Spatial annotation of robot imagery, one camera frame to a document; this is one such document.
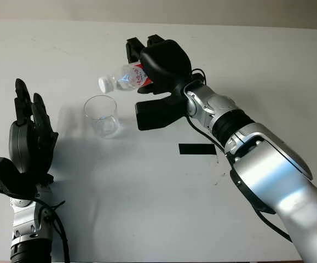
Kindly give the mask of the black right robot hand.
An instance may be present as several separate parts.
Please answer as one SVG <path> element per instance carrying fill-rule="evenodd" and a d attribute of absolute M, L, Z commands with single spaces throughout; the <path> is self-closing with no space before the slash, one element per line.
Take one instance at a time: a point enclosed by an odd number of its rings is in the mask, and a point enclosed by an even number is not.
<path fill-rule="evenodd" d="M 151 81 L 137 89 L 140 94 L 173 93 L 181 83 L 190 80 L 191 61 L 181 46 L 172 39 L 155 34 L 148 37 L 147 45 L 138 38 L 126 40 L 129 63 L 138 62 Z"/>

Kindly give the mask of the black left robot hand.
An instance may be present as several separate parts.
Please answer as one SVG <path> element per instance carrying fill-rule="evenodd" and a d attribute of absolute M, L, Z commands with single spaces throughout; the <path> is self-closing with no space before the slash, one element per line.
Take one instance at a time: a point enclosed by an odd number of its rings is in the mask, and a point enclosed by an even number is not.
<path fill-rule="evenodd" d="M 49 174 L 59 134 L 53 131 L 42 97 L 33 97 L 21 79 L 15 81 L 16 120 L 10 126 L 9 154 L 17 169 L 41 185 L 54 182 Z"/>

